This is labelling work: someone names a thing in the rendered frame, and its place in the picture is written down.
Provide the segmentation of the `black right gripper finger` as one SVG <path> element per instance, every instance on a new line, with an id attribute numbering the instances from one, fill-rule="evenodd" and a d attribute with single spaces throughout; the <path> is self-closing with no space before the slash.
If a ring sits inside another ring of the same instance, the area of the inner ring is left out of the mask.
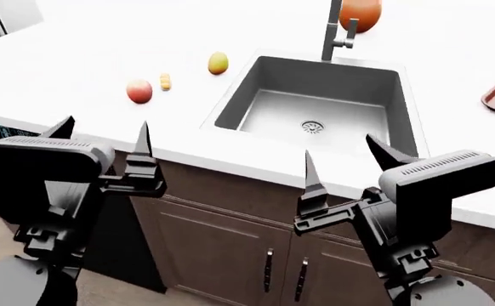
<path id="1" fill-rule="evenodd" d="M 297 215 L 319 216 L 328 210 L 327 189 L 322 184 L 309 151 L 305 151 L 305 188 L 297 202 Z"/>
<path id="2" fill-rule="evenodd" d="M 399 150 L 395 150 L 371 134 L 367 134 L 366 142 L 373 157 L 383 171 L 418 161 L 417 157 L 412 157 Z"/>

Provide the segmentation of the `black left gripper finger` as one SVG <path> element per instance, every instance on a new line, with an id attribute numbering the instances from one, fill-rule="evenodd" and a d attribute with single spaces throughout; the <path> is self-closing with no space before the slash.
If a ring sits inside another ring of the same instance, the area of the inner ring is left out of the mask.
<path id="1" fill-rule="evenodd" d="M 123 177 L 134 187 L 159 187 L 163 176 L 158 160 L 153 157 L 147 122 L 143 122 L 134 151 L 126 157 Z"/>
<path id="2" fill-rule="evenodd" d="M 68 116 L 62 122 L 55 124 L 46 132 L 40 134 L 39 137 L 48 139 L 70 139 L 74 127 L 75 119 L 73 116 Z"/>

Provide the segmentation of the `round metal sink drain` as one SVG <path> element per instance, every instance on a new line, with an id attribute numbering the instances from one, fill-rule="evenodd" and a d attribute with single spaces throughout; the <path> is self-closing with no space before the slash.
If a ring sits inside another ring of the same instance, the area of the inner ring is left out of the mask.
<path id="1" fill-rule="evenodd" d="M 319 134 L 320 132 L 323 132 L 325 129 L 324 124 L 316 120 L 304 121 L 300 124 L 300 126 L 303 129 L 303 131 L 308 134 Z"/>

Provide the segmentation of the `grey steel sink basin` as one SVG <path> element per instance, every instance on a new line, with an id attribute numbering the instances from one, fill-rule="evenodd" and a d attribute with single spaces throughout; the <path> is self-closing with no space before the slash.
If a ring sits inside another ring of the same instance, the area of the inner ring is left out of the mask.
<path id="1" fill-rule="evenodd" d="M 307 120 L 324 131 L 304 132 Z M 407 155 L 429 154 L 405 69 L 375 60 L 258 50 L 202 128 L 357 157 L 369 155 L 371 134 Z"/>

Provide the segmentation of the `grey sink faucet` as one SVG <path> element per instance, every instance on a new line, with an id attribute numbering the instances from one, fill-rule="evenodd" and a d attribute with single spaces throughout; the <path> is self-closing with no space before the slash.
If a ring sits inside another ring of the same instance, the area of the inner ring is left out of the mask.
<path id="1" fill-rule="evenodd" d="M 339 16 L 342 10 L 342 2 L 343 0 L 331 0 L 327 27 L 321 51 L 322 61 L 330 62 L 332 60 L 334 48 L 353 48 L 354 46 L 356 30 L 359 22 L 358 19 L 350 19 L 348 27 L 346 27 L 346 38 L 336 40 L 339 27 Z"/>

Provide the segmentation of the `brown cabinet door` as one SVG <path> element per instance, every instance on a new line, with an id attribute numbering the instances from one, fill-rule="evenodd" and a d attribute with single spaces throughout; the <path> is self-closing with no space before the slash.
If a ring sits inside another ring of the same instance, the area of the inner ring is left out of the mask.
<path id="1" fill-rule="evenodd" d="M 166 287 L 233 306 L 280 305 L 290 231 L 170 201 L 135 197 L 132 203 Z"/>
<path id="2" fill-rule="evenodd" d="M 304 290 L 294 302 L 304 257 L 309 259 Z M 338 238 L 293 235 L 280 306 L 391 306 L 361 246 Z"/>

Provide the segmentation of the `black dishwasher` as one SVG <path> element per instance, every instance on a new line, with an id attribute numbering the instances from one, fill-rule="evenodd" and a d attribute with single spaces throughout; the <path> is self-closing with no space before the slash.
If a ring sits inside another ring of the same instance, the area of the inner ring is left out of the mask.
<path id="1" fill-rule="evenodd" d="M 0 139 L 14 135 L 36 136 L 0 126 Z M 126 152 L 117 151 L 117 160 L 108 175 L 123 172 Z M 84 257 L 85 269 L 161 294 L 166 293 L 151 251 L 139 224 L 133 203 L 127 195 L 109 195 L 100 211 L 93 236 Z"/>

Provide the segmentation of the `red peach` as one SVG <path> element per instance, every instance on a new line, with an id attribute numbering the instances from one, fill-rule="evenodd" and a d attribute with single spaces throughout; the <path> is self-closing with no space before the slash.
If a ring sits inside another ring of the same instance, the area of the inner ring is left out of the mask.
<path id="1" fill-rule="evenodd" d="M 135 104 L 146 104 L 152 98 L 153 89 L 146 80 L 138 79 L 128 83 L 126 94 Z"/>

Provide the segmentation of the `green-yellow mango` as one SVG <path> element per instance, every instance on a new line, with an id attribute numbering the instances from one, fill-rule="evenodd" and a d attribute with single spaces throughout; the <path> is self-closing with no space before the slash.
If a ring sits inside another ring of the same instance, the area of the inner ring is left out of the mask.
<path id="1" fill-rule="evenodd" d="M 225 53 L 213 53 L 208 59 L 208 71 L 217 76 L 225 73 L 229 67 L 229 60 Z"/>

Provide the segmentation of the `orange rounded vase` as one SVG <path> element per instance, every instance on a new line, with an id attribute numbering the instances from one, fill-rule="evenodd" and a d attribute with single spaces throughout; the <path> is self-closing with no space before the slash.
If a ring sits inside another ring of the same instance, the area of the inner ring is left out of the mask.
<path id="1" fill-rule="evenodd" d="M 357 33 L 369 31 L 374 27 L 382 12 L 382 0 L 342 0 L 339 23 L 349 29 L 351 19 L 357 19 Z"/>

